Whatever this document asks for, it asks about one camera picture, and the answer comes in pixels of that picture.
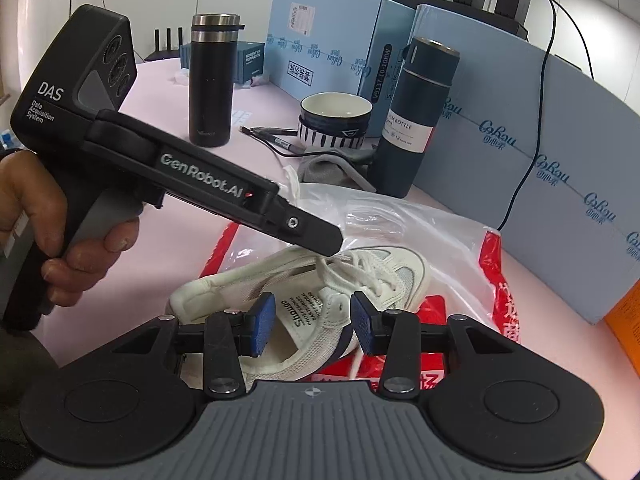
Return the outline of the person left hand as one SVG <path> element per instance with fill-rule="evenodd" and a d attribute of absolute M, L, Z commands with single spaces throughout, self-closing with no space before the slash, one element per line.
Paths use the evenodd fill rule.
<path fill-rule="evenodd" d="M 82 240 L 62 252 L 66 197 L 35 154 L 18 151 L 1 157 L 1 240 L 5 242 L 21 214 L 27 214 L 38 247 L 48 256 L 41 275 L 52 304 L 73 307 L 134 246 L 140 220 L 119 223 L 103 238 Z"/>

